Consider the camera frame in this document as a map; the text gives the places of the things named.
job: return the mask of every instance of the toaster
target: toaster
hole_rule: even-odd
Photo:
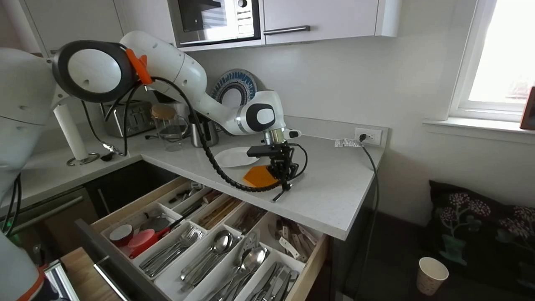
[[[133,136],[155,128],[154,121],[150,114],[152,103],[150,101],[130,100],[126,112],[126,136]],[[102,116],[111,108],[111,104],[101,106]],[[119,104],[110,114],[108,121],[104,121],[106,133],[113,137],[122,138],[123,122],[125,118],[125,105]]]

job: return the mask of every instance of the cabinet door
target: cabinet door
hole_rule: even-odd
[[[266,35],[266,43],[374,35],[377,3],[377,0],[264,0],[264,32],[310,26],[310,31]]]
[[[125,34],[144,31],[176,46],[167,0],[113,0]]]
[[[119,42],[113,0],[24,0],[49,55],[76,40]]]

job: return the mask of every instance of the window sill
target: window sill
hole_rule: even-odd
[[[450,117],[444,121],[425,119],[423,124],[431,133],[535,144],[535,131],[520,129],[518,122]]]

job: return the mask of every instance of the decorative plate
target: decorative plate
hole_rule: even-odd
[[[219,78],[211,96],[217,102],[235,108],[251,101],[256,91],[255,79],[249,71],[232,69]]]

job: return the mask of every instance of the white cabinet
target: white cabinet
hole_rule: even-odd
[[[167,0],[113,0],[123,32],[144,31],[176,45]]]
[[[123,37],[113,0],[21,0],[21,4],[49,56],[71,41],[119,42]]]
[[[264,0],[266,44],[395,36],[401,0]]]

